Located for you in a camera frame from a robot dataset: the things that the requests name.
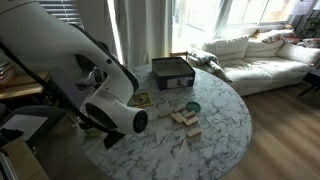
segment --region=round table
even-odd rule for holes
[[[126,135],[112,148],[103,139],[88,139],[78,131],[82,148],[101,171],[114,179],[217,179],[242,158],[251,139],[251,118],[240,96],[215,76],[195,69],[192,87],[160,91],[151,66],[132,70],[140,87],[149,92],[153,106],[144,108],[149,116],[145,131]],[[159,111],[187,102],[198,102],[198,123],[186,126],[170,116],[158,118]],[[202,132],[187,137],[199,127]]]

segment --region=white sofa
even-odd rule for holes
[[[286,44],[283,40],[263,43],[239,37],[204,42],[193,48],[215,55],[221,72],[209,67],[209,61],[201,62],[192,55],[188,58],[191,66],[217,75],[240,96],[300,83],[307,72],[320,65],[320,49]]]

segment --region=window blinds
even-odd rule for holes
[[[83,28],[75,0],[37,0],[47,12],[58,19]]]

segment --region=gray box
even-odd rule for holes
[[[152,72],[160,90],[193,86],[196,74],[181,57],[152,59]]]

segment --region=wooden block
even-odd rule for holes
[[[172,110],[163,110],[159,112],[158,117],[162,118],[165,116],[169,116],[171,113],[172,113]]]
[[[176,113],[176,117],[179,119],[179,122],[186,122],[188,119],[182,116],[181,113]]]
[[[201,129],[200,128],[196,128],[196,129],[193,129],[189,132],[187,132],[187,135],[188,137],[192,137],[192,136],[195,136],[197,134],[201,133]]]
[[[170,116],[172,117],[172,119],[174,119],[174,120],[177,121],[178,123],[181,123],[181,122],[182,122],[182,120],[177,117],[176,113],[171,113]]]
[[[173,109],[173,111],[174,111],[174,112],[183,111],[183,110],[184,110],[184,107],[185,107],[184,104],[180,104],[180,105],[176,106],[176,107]]]
[[[183,116],[184,116],[185,118],[189,118],[189,117],[191,117],[191,116],[194,116],[195,114],[196,114],[196,113],[195,113],[194,111],[188,111],[188,112],[184,113]]]
[[[197,117],[193,117],[191,119],[189,119],[188,121],[185,121],[184,123],[187,125],[187,126],[190,126],[191,124],[195,123],[195,122],[198,122],[198,118]]]

